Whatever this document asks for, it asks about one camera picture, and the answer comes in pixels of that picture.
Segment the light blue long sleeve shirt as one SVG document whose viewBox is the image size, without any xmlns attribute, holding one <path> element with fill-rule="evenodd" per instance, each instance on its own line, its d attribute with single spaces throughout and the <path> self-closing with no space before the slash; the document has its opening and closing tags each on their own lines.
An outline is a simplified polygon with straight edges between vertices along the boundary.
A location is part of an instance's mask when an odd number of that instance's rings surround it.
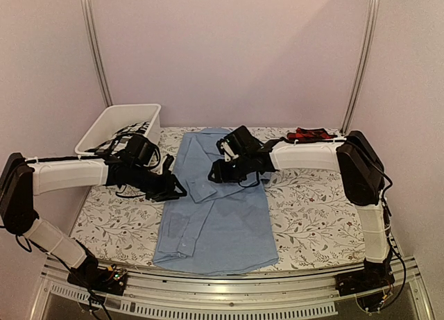
<svg viewBox="0 0 444 320">
<path fill-rule="evenodd" d="M 229 131 L 183 135 L 173 174 L 187 195 L 164 204 L 153 264 L 205 275 L 248 273 L 279 260 L 263 181 L 214 183 L 208 174 L 222 156 L 216 142 Z"/>
</svg>

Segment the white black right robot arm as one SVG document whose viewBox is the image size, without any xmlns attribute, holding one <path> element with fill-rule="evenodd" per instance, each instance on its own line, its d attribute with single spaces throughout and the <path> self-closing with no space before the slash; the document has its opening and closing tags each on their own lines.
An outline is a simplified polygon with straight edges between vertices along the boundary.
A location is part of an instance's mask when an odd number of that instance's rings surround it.
<svg viewBox="0 0 444 320">
<path fill-rule="evenodd" d="M 241 183 L 250 174 L 260 176 L 285 169 L 339 173 L 345 196 L 359 214 L 365 260 L 372 263 L 359 273 L 359 284 L 364 289 L 374 289 L 385 279 L 381 264 L 391 257 L 391 215 L 385 194 L 393 183 L 362 132 L 305 143 L 285 137 L 261 142 L 241 126 L 218 140 L 216 147 L 222 157 L 213 162 L 208 175 L 214 183 Z"/>
</svg>

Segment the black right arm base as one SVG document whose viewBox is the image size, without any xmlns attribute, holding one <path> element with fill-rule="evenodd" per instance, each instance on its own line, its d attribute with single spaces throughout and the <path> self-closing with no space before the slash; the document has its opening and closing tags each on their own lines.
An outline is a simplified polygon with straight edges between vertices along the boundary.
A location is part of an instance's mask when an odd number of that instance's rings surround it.
<svg viewBox="0 0 444 320">
<path fill-rule="evenodd" d="M 383 288 L 395 282 L 389 261 L 381 263 L 364 260 L 363 269 L 335 275 L 335 289 L 340 296 L 348 296 Z"/>
</svg>

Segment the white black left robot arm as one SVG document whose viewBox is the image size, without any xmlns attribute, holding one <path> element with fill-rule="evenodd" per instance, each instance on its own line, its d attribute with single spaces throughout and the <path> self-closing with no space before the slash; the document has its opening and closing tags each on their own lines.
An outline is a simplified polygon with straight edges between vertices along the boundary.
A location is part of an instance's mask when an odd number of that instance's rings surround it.
<svg viewBox="0 0 444 320">
<path fill-rule="evenodd" d="M 155 173 L 152 167 L 115 156 L 27 159 L 20 153 L 12 153 L 1 175 L 3 227 L 76 269 L 80 281 L 88 288 L 96 288 L 103 282 L 102 271 L 92 264 L 96 263 L 96 258 L 79 242 L 39 216 L 34 208 L 35 196 L 75 187 L 129 185 L 147 200 L 176 200 L 187 192 L 169 169 L 172 162 L 173 157 L 167 156 L 161 173 Z"/>
</svg>

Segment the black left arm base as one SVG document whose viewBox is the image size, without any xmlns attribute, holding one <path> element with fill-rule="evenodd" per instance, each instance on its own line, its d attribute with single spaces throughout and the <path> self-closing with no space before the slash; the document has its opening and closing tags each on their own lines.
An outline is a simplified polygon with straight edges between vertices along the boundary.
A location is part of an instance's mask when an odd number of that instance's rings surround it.
<svg viewBox="0 0 444 320">
<path fill-rule="evenodd" d="M 99 267 L 95 262 L 86 262 L 79 268 L 71 268 L 67 282 L 94 291 L 122 296 L 127 285 L 128 271 L 116 264 Z"/>
</svg>

